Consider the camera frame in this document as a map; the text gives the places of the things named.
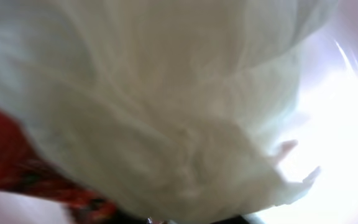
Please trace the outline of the red snack wrapper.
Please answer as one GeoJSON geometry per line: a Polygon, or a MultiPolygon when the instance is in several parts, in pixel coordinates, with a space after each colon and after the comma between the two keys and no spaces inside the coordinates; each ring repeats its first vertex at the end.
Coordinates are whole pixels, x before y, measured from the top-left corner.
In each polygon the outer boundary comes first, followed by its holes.
{"type": "Polygon", "coordinates": [[[0,191],[64,204],[73,223],[112,223],[116,207],[41,159],[19,127],[0,113],[0,191]]]}

